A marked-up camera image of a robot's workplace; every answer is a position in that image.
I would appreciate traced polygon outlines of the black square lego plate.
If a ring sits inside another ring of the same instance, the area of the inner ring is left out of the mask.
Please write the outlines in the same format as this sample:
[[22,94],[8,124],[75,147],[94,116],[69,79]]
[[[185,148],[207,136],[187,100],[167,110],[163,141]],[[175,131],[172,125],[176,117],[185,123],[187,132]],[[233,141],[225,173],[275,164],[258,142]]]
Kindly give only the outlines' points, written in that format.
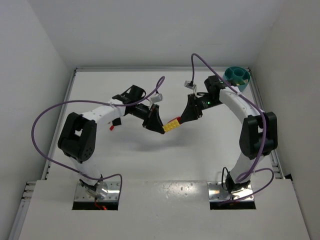
[[112,121],[112,125],[114,126],[114,127],[116,127],[116,126],[120,126],[122,124],[122,121],[121,121],[121,118],[119,117],[119,118],[116,118],[116,119],[114,119],[113,121]]

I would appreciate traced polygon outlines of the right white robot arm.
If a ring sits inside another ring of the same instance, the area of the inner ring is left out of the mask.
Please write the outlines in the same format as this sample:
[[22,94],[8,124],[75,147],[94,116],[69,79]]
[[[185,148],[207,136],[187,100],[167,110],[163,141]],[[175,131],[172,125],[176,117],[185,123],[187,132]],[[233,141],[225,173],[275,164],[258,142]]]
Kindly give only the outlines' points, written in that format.
[[224,185],[229,193],[246,188],[258,163],[278,146],[277,116],[264,112],[242,95],[232,82],[224,83],[216,75],[205,81],[206,92],[187,97],[187,105],[178,122],[184,124],[198,120],[203,111],[226,105],[242,124],[239,147],[240,155],[236,164],[228,172]]

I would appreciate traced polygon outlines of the yellow lego assembly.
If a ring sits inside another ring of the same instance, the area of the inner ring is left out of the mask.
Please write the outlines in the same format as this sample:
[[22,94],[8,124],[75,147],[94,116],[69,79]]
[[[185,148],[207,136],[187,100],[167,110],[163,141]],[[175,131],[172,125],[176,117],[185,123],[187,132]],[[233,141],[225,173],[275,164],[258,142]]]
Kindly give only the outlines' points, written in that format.
[[179,121],[172,119],[171,121],[169,121],[167,124],[163,126],[163,130],[165,133],[167,133],[169,131],[172,131],[173,129],[178,128],[180,125],[181,124]]

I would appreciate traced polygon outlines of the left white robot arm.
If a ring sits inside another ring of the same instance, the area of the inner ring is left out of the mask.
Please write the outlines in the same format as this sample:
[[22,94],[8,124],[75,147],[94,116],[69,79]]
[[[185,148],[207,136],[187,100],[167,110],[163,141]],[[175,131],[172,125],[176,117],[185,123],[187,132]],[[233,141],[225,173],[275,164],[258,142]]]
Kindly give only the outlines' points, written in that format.
[[72,160],[76,170],[81,173],[81,185],[90,193],[98,192],[102,178],[91,159],[99,129],[109,123],[120,125],[121,117],[130,114],[141,119],[142,126],[147,130],[165,133],[157,104],[162,101],[162,94],[156,92],[149,97],[149,105],[142,103],[144,94],[144,89],[132,85],[125,92],[113,96],[107,105],[81,114],[72,112],[67,116],[57,146]]

